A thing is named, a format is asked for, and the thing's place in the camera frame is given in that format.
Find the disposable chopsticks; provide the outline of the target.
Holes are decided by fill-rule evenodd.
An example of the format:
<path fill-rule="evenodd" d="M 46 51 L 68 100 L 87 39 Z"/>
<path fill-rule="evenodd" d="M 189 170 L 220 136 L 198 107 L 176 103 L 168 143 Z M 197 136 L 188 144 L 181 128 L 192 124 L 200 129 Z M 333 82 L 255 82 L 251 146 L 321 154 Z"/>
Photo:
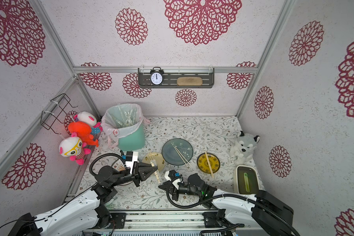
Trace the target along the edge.
<path fill-rule="evenodd" d="M 213 171 L 212 171 L 211 163 L 210 163 L 210 160 L 209 160 L 207 152 L 205 152 L 205 156 L 206 156 L 207 164 L 208 164 L 208 167 L 209 167 L 209 170 L 210 170 L 210 174 L 211 174 L 212 178 L 214 178 L 214 174 L 213 174 Z"/>
<path fill-rule="evenodd" d="M 157 179 L 157 182 L 158 182 L 158 185 L 161 185 L 162 184 L 162 181 L 161 181 L 161 177 L 160 177 L 160 171 L 163 170 L 163 168 L 165 167 L 165 164 L 164 162 L 157 162 L 156 160 L 152 160 L 151 161 L 152 165 L 153 166 L 157 166 L 157 170 L 154 172 L 155 176 L 156 176 L 156 179 Z"/>
<path fill-rule="evenodd" d="M 182 161 L 184 162 L 185 166 L 187 166 L 188 168 L 191 167 L 190 163 L 187 161 L 187 159 L 183 156 L 183 154 L 178 150 L 177 147 L 174 147 L 175 151 L 178 153 L 179 157 L 182 159 Z"/>
<path fill-rule="evenodd" d="M 151 164 L 152 166 L 156 166 L 156 165 L 157 165 L 157 164 L 156 164 L 156 160 L 153 158 L 153 155 L 152 155 L 151 152 L 149 152 L 149 160 L 150 160 L 150 164 Z"/>

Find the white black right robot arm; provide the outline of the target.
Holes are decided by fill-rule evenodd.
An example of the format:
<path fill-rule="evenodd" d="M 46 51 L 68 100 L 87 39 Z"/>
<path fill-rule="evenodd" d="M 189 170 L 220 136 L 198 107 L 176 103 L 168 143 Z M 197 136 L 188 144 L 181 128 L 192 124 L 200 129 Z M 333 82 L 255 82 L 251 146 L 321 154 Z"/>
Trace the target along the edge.
<path fill-rule="evenodd" d="M 215 220 L 227 230 L 255 225 L 270 236 L 299 235 L 293 227 L 293 209 L 264 190 L 248 195 L 229 193 L 208 185 L 198 174 L 192 174 L 184 181 L 174 170 L 167 171 L 165 178 L 167 181 L 159 189 L 166 192 L 173 206 L 217 209 Z"/>

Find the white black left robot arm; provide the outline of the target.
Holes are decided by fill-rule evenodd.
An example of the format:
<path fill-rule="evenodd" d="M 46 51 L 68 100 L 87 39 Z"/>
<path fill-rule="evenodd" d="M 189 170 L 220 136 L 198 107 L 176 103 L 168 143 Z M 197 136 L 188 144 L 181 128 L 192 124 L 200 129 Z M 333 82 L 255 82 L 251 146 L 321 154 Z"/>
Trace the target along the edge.
<path fill-rule="evenodd" d="M 104 157 L 115 157 L 124 165 L 124 170 L 106 165 L 95 173 L 95 163 Z M 27 213 L 13 220 L 9 235 L 69 236 L 94 227 L 107 227 L 112 216 L 106 204 L 117 194 L 115 187 L 126 183 L 139 186 L 157 170 L 157 166 L 139 162 L 137 152 L 100 155 L 89 166 L 89 172 L 96 180 L 91 187 L 53 210 L 36 216 Z"/>

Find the small pale yellow plate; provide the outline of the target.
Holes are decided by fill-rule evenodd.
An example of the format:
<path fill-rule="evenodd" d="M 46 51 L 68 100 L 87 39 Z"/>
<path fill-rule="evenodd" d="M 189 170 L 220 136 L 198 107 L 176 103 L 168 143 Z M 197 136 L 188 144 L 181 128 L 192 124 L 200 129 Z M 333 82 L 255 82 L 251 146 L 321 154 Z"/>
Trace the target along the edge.
<path fill-rule="evenodd" d="M 164 162 L 165 164 L 165 160 L 162 156 L 161 153 L 159 152 L 152 152 L 152 155 L 153 155 L 153 158 L 157 161 L 157 162 Z M 142 162 L 143 163 L 146 163 L 146 164 L 150 164 L 150 160 L 149 160 L 149 153 L 142 159 Z"/>

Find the dark green glass plate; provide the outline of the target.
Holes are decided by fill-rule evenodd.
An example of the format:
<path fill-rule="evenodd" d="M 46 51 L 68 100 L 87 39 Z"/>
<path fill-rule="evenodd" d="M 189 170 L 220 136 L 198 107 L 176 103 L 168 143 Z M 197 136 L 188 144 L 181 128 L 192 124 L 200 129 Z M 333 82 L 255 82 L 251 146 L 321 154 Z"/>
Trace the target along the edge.
<path fill-rule="evenodd" d="M 170 165 L 182 166 L 192 159 L 194 150 L 188 141 L 174 138 L 163 145 L 161 154 Z"/>

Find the green trash bin with bag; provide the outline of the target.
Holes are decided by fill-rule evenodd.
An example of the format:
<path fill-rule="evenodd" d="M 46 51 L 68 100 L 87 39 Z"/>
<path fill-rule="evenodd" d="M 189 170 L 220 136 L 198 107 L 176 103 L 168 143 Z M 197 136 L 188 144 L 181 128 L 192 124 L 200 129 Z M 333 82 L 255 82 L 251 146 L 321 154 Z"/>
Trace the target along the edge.
<path fill-rule="evenodd" d="M 144 127 L 150 121 L 143 115 L 140 105 L 119 104 L 109 108 L 101 120 L 109 148 L 136 151 L 145 146 Z"/>

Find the red plush toy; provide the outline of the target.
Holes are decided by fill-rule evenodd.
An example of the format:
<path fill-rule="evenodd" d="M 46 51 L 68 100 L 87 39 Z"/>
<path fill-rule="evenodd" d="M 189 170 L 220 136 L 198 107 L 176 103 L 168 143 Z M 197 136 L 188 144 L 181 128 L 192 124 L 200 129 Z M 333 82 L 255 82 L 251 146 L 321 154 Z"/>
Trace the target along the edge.
<path fill-rule="evenodd" d="M 99 142 L 93 139 L 94 136 L 91 134 L 92 130 L 88 124 L 84 122 L 72 122 L 67 128 L 72 136 L 75 134 L 87 145 L 99 147 Z"/>

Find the white plush with yellow glasses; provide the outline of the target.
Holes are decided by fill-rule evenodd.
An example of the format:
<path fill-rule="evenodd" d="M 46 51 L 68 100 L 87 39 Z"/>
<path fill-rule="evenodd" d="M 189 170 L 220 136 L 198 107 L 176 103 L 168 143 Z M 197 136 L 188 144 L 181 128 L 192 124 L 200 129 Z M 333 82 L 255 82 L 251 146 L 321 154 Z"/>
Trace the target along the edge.
<path fill-rule="evenodd" d="M 59 144 L 59 154 L 63 157 L 69 157 L 71 161 L 75 161 L 78 165 L 83 165 L 85 156 L 91 153 L 91 150 L 86 146 L 87 143 L 83 142 L 74 132 Z"/>

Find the white green rectangular tray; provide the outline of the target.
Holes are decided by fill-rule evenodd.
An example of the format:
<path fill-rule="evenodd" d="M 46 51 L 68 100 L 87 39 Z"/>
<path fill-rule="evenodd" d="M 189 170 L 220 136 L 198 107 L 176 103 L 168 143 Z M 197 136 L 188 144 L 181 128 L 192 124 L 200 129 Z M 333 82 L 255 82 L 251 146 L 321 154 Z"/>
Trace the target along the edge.
<path fill-rule="evenodd" d="M 247 165 L 238 165 L 234 171 L 234 190 L 237 194 L 257 194 L 260 186 L 255 168 Z"/>

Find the grey husky plush toy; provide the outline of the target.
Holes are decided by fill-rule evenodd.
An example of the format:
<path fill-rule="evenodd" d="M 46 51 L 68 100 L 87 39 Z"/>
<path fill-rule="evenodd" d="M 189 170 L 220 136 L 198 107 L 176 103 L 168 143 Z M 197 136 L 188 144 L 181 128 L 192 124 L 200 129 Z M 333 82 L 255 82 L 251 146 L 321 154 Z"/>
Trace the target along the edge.
<path fill-rule="evenodd" d="M 242 130 L 238 134 L 234 144 L 230 148 L 230 157 L 235 158 L 235 164 L 244 165 L 253 158 L 254 150 L 260 141 L 259 135 L 244 133 Z"/>

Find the black alarm clock on shelf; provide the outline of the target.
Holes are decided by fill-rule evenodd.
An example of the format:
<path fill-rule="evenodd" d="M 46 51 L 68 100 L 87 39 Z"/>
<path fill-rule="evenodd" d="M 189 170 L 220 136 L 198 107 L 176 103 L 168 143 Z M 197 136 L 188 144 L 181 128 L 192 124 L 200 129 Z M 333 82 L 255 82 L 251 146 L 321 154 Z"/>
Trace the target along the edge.
<path fill-rule="evenodd" d="M 150 70 L 150 81 L 154 86 L 162 85 L 164 81 L 164 70 L 161 67 L 154 67 Z"/>

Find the wooden brush on shelf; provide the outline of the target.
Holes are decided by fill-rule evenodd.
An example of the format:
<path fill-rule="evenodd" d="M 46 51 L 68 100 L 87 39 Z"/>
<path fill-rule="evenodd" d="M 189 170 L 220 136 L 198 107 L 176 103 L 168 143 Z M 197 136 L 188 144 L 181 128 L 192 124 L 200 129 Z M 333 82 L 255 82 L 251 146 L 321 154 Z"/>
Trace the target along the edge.
<path fill-rule="evenodd" d="M 202 84 L 201 77 L 179 77 L 177 79 L 178 86 L 201 86 Z"/>

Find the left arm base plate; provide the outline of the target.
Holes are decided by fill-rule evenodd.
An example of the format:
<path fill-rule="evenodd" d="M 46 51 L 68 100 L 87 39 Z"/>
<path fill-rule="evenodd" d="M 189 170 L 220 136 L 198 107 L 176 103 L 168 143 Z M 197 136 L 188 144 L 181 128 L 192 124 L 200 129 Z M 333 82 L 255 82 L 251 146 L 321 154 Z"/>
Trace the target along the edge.
<path fill-rule="evenodd" d="M 123 212 L 114 212 L 111 213 L 111 216 L 105 215 L 99 218 L 98 223 L 89 228 L 90 229 L 123 229 L 126 221 L 126 213 Z"/>

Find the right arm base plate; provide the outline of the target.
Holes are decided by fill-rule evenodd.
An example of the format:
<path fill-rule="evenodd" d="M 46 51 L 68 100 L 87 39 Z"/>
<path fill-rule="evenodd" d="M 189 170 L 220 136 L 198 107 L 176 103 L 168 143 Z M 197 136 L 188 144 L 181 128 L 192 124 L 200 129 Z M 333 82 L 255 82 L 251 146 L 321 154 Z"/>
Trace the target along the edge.
<path fill-rule="evenodd" d="M 233 228 L 235 225 L 243 228 L 245 225 L 240 223 L 231 223 L 225 218 L 224 210 L 219 211 L 205 211 L 202 213 L 204 217 L 205 228 Z"/>

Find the grey wall shelf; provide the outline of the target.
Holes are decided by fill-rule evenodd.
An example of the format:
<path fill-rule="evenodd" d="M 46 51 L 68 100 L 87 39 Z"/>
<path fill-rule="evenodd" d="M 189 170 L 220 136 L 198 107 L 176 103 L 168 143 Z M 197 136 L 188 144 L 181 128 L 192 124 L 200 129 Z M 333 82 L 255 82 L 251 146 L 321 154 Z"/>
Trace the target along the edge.
<path fill-rule="evenodd" d="M 143 89 L 210 89 L 214 85 L 214 68 L 205 69 L 201 72 L 197 70 L 188 71 L 178 69 L 176 72 L 164 70 L 164 81 L 160 86 L 154 86 L 150 81 L 150 70 L 138 68 L 138 85 Z M 201 86 L 178 86 L 179 77 L 201 77 L 203 84 Z"/>

